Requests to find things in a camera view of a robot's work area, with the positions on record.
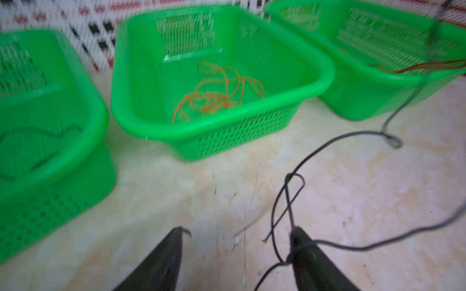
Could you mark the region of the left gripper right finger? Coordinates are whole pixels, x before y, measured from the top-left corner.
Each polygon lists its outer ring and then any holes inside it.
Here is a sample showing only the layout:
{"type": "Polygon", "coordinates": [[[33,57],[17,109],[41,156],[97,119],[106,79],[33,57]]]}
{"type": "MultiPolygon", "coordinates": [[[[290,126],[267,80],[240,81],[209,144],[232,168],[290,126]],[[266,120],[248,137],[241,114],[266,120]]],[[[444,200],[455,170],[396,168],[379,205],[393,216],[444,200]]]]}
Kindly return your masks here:
{"type": "Polygon", "coordinates": [[[301,227],[290,235],[292,265],[300,291],[359,291],[301,227]]]}

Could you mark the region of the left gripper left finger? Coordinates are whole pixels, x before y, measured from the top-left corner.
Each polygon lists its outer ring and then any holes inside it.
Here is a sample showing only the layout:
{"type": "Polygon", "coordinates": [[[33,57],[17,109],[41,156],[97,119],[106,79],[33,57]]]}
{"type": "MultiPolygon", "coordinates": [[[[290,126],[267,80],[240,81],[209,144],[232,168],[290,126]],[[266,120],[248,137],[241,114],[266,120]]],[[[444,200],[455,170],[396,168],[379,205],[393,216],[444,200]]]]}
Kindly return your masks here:
{"type": "Polygon", "coordinates": [[[114,291],[174,291],[182,264],[182,226],[173,228],[114,291]]]}

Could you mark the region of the left green plastic basket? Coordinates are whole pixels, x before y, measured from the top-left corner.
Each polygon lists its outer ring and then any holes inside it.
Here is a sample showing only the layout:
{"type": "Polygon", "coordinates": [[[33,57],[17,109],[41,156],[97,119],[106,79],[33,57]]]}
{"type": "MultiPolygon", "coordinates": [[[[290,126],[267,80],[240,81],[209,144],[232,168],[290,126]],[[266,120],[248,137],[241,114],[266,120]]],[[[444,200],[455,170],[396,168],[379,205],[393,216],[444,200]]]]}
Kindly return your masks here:
{"type": "Polygon", "coordinates": [[[1,261],[107,197],[109,111],[66,36],[1,34],[1,261]]]}

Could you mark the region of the green plastic basket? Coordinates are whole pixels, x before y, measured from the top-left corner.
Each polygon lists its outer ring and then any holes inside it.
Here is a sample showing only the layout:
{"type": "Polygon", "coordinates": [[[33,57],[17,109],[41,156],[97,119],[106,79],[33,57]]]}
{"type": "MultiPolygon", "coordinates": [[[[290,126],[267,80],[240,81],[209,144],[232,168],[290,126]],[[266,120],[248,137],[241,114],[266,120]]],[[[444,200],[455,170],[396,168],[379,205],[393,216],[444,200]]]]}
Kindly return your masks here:
{"type": "Polygon", "coordinates": [[[420,73],[410,67],[429,57],[430,18],[365,1],[274,1],[264,10],[332,59],[335,79],[321,99],[349,120],[419,103],[465,73],[432,71],[415,95],[420,73]]]}
{"type": "Polygon", "coordinates": [[[243,8],[158,10],[118,27],[111,111],[128,134],[198,161],[284,129],[334,75],[321,51],[243,8]]]}
{"type": "Polygon", "coordinates": [[[1,34],[1,261],[107,197],[109,111],[66,36],[1,34]]]}

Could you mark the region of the middle green plastic basket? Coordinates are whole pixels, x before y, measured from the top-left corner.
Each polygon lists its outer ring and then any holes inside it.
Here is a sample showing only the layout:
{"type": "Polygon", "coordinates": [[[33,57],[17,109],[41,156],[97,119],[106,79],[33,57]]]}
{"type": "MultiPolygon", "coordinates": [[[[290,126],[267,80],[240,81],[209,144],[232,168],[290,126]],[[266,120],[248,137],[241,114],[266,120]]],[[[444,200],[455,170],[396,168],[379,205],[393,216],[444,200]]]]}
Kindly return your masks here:
{"type": "Polygon", "coordinates": [[[321,51],[243,8],[158,10],[118,27],[111,111],[128,134],[198,161],[284,129],[334,75],[321,51]]]}

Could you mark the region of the right green plastic basket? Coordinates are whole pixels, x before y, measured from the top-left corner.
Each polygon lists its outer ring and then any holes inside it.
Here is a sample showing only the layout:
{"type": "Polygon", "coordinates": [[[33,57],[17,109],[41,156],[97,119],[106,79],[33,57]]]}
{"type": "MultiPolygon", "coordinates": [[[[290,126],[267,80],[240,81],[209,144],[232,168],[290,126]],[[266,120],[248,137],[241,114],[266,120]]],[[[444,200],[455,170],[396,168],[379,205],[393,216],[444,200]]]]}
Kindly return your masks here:
{"type": "Polygon", "coordinates": [[[430,18],[365,1],[274,1],[264,10],[332,59],[335,79],[321,99],[349,120],[419,103],[465,73],[432,71],[415,95],[420,73],[410,67],[429,57],[430,18]]]}

